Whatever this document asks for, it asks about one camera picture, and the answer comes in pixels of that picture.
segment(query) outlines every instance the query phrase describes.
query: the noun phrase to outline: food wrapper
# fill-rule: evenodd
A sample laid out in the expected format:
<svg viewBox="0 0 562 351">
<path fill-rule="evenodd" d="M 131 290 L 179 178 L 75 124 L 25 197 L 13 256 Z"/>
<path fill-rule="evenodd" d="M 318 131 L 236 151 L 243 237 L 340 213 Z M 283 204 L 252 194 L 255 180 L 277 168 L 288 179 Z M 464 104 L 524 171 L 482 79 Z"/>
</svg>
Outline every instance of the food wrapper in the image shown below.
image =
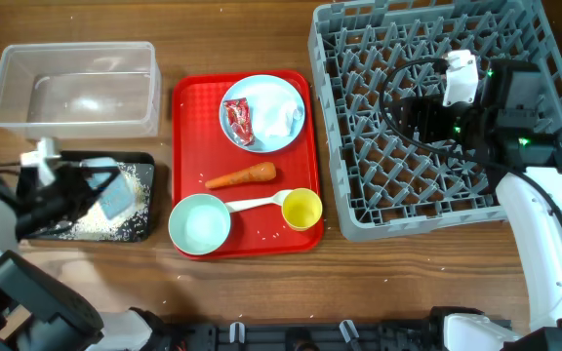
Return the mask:
<svg viewBox="0 0 562 351">
<path fill-rule="evenodd" d="M 255 142 L 251 112 L 245 97 L 222 102 L 226 110 L 229 127 L 233 131 L 233 139 L 241 145 L 247 146 Z"/>
</svg>

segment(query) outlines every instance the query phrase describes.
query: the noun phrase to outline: plastic spoon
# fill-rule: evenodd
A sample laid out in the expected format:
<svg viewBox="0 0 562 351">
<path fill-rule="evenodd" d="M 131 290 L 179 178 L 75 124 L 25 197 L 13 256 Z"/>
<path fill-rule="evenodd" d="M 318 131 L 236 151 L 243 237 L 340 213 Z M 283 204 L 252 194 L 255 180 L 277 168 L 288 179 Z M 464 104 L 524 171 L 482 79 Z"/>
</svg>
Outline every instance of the plastic spoon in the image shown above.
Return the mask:
<svg viewBox="0 0 562 351">
<path fill-rule="evenodd" d="M 263 205 L 275 204 L 283 206 L 283 201 L 291 192 L 292 190 L 281 190 L 269 198 L 232 201 L 230 203 L 225 203 L 224 205 L 227 207 L 230 214 Z"/>
</svg>

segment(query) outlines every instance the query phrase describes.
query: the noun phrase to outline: carrot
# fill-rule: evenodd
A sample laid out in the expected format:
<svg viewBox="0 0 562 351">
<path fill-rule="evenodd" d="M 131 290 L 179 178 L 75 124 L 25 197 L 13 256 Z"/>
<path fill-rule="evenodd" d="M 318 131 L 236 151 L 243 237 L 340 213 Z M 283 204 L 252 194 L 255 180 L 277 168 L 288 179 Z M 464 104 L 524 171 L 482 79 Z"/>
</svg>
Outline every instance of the carrot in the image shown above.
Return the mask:
<svg viewBox="0 0 562 351">
<path fill-rule="evenodd" d="M 205 182 L 205 187 L 207 187 L 208 189 L 216 189 L 222 186 L 242 184 L 253 181 L 268 181 L 273 180 L 276 176 L 277 171 L 274 168 L 274 164 L 272 162 L 264 162 L 242 171 L 208 180 Z"/>
</svg>

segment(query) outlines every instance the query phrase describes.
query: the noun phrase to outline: wooden table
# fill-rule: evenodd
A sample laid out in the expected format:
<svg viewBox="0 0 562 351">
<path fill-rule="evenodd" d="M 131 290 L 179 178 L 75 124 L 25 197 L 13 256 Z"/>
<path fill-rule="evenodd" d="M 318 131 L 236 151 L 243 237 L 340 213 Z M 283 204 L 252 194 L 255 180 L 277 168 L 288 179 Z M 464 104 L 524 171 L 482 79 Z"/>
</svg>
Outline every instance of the wooden table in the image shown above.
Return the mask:
<svg viewBox="0 0 562 351">
<path fill-rule="evenodd" d="M 171 209 L 172 88 L 191 74 L 278 68 L 295 69 L 311 81 L 306 43 L 319 1 L 109 4 L 117 2 L 69 5 L 76 2 L 24 0 L 61 6 L 20 6 L 0 0 L 0 57 L 13 43 L 153 43 L 163 77 L 159 137 L 68 140 L 63 147 L 151 153 L 161 165 L 156 228 L 140 244 L 23 243 L 27 259 L 80 292 L 100 311 L 137 306 L 173 320 L 316 323 L 419 318 L 435 305 L 461 305 L 511 319 L 519 332 L 528 330 L 526 285 L 508 224 L 468 225 L 364 244 L 344 239 L 334 205 L 322 111 L 314 91 L 327 219 L 322 242 L 310 253 L 211 262 L 181 257 L 166 229 Z M 545 6 L 562 51 L 562 1 L 546 1 Z M 16 160 L 32 147 L 31 142 L 0 130 L 0 160 Z"/>
</svg>

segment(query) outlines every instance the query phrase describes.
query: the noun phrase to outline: gray dish rack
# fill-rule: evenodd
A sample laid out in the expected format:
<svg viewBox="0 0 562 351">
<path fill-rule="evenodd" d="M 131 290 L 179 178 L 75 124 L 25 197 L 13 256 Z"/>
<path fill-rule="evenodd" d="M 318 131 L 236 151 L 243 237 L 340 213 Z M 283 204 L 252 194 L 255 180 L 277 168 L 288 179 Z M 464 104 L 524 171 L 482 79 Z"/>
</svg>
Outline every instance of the gray dish rack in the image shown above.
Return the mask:
<svg viewBox="0 0 562 351">
<path fill-rule="evenodd" d="M 479 57 L 483 79 L 490 58 L 534 62 L 544 77 L 537 130 L 560 131 L 562 142 L 562 58 L 541 0 L 322 5 L 313 13 L 308 49 L 327 128 L 341 233 L 348 240 L 506 219 L 481 167 L 417 149 L 381 122 L 379 91 L 396 66 L 469 49 Z M 444 91 L 430 64 L 407 69 L 390 88 L 394 98 Z M 451 143 L 433 146 L 450 148 Z"/>
</svg>

